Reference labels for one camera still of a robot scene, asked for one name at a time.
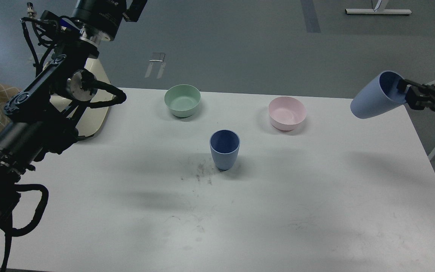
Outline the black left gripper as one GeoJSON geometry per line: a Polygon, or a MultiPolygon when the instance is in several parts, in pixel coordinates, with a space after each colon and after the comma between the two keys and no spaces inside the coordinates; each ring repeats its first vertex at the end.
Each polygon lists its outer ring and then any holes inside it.
{"type": "Polygon", "coordinates": [[[81,29],[91,29],[107,41],[114,41],[121,22],[137,22],[147,0],[78,0],[71,19],[81,29]]]}

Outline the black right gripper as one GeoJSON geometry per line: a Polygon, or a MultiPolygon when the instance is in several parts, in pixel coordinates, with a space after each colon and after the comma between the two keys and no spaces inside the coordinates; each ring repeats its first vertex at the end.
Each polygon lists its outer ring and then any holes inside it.
{"type": "Polygon", "coordinates": [[[399,79],[397,89],[404,93],[404,99],[412,110],[429,109],[435,112],[435,85],[421,85],[399,79]]]}

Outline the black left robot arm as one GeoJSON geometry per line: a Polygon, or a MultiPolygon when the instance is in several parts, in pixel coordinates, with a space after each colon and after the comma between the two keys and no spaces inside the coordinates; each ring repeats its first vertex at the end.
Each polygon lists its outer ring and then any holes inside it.
{"type": "Polygon", "coordinates": [[[22,24],[34,58],[35,79],[14,95],[3,112],[10,122],[0,132],[0,230],[5,233],[5,272],[12,238],[40,223],[49,200],[41,184],[19,184],[46,153],[61,154],[82,138],[77,124],[86,109],[124,103],[126,94],[84,68],[99,56],[101,41],[113,41],[122,20],[137,22],[146,0],[79,0],[71,17],[45,11],[36,19],[31,2],[22,24]]]}

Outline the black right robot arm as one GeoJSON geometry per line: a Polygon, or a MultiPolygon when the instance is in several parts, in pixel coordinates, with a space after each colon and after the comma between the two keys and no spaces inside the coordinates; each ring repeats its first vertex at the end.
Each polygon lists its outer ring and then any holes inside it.
{"type": "Polygon", "coordinates": [[[404,99],[412,110],[428,108],[435,112],[435,84],[419,84],[411,80],[400,79],[397,89],[404,93],[404,99]]]}

